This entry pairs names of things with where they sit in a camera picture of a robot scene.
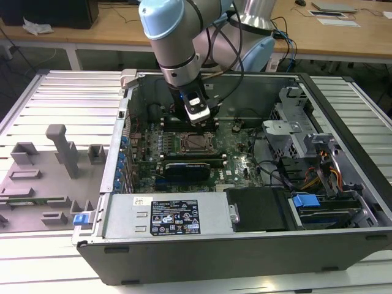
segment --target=floor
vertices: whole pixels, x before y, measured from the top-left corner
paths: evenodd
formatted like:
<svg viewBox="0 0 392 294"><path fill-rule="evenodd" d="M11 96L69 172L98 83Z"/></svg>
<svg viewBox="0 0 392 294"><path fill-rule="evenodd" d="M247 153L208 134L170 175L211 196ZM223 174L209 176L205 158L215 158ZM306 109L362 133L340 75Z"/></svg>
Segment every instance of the floor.
<svg viewBox="0 0 392 294"><path fill-rule="evenodd" d="M36 69L62 69L70 70L66 52L51 48L21 48L26 59ZM115 51L80 50L78 52L84 70L118 70L118 55ZM156 69L155 58L152 53L124 52L124 68ZM288 61L284 61L279 71L285 71ZM330 75L330 64L321 61L298 61L292 72L306 72L309 75ZM13 59L6 62L0 60L0 120L7 114L20 94L24 91L29 81L34 77L34 72L29 69L27 62L16 51ZM388 113L392 107L389 96L390 72L384 64L354 64L349 68L342 62L340 68L333 75L350 76L373 100L378 101L380 107Z"/></svg>

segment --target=aluminum profile table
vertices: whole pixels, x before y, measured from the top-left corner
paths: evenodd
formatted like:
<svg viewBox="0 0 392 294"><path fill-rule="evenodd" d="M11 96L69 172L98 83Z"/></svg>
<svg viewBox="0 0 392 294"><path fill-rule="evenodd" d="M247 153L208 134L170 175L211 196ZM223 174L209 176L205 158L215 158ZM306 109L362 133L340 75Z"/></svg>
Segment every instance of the aluminum profile table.
<svg viewBox="0 0 392 294"><path fill-rule="evenodd" d="M376 166L392 184L392 121L354 82L341 77L312 77L328 102ZM330 132L315 112L320 127Z"/></svg>
<svg viewBox="0 0 392 294"><path fill-rule="evenodd" d="M45 138L50 123L66 124L67 139L78 149L91 142L108 148L116 107L123 96L120 74L51 71L36 76L0 124L0 176L12 164L9 153L16 141L32 141L38 150L54 149ZM356 84L342 78L313 79L392 181L391 121ZM322 119L317 120L327 132ZM109 294L392 292L390 250L374 253L347 271L109 287L73 247L71 235L72 231L1 234L0 293L70 293L75 289Z"/></svg>

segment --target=paper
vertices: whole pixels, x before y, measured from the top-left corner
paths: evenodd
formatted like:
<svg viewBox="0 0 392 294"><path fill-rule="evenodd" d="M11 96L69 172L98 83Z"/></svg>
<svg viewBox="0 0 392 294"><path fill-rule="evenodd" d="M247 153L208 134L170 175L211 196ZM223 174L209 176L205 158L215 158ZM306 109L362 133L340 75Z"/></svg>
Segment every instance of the paper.
<svg viewBox="0 0 392 294"><path fill-rule="evenodd" d="M29 32L30 34L38 36L38 34L48 34L50 32L54 32L50 24L32 23L25 18L23 20L24 20L23 28L27 30L27 32Z"/></svg>
<svg viewBox="0 0 392 294"><path fill-rule="evenodd" d="M361 26L352 20L326 20L323 18L318 18L318 21L323 25L327 26L354 26L360 28Z"/></svg>
<svg viewBox="0 0 392 294"><path fill-rule="evenodd" d="M387 19L391 19L392 18L392 12L387 12L387 11L383 11L383 13L385 17L387 17Z"/></svg>

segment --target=warning label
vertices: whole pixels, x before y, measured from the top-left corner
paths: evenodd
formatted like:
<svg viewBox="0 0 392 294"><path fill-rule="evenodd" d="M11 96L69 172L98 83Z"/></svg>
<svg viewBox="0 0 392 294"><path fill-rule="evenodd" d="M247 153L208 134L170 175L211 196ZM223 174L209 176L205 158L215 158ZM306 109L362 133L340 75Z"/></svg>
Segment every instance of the warning label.
<svg viewBox="0 0 392 294"><path fill-rule="evenodd" d="M151 202L150 234L200 234L197 200Z"/></svg>

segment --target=table leg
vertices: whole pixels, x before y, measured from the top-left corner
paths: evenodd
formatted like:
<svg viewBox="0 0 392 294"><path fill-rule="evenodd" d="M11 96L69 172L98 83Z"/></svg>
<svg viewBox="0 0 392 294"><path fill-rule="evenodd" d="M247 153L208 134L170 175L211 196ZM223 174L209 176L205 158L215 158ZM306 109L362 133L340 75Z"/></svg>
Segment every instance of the table leg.
<svg viewBox="0 0 392 294"><path fill-rule="evenodd" d="M341 63L340 61L333 61L330 65L330 68L328 69L328 73L329 74L335 73L335 71L337 71L337 68L339 67L340 63Z"/></svg>
<svg viewBox="0 0 392 294"><path fill-rule="evenodd" d="M0 55L3 55L6 60L12 59L12 54L7 45L0 46Z"/></svg>
<svg viewBox="0 0 392 294"><path fill-rule="evenodd" d="M124 54L122 51L117 52L117 60L118 60L118 70L124 69Z"/></svg>
<svg viewBox="0 0 392 294"><path fill-rule="evenodd" d="M265 72L276 72L277 66L279 65L280 61L281 61L280 57L274 56L272 54L271 58L269 59L269 61L267 63L267 68L265 69Z"/></svg>
<svg viewBox="0 0 392 294"><path fill-rule="evenodd" d="M78 58L76 49L68 48L66 49L69 64L71 65L72 70L83 70L83 66Z"/></svg>

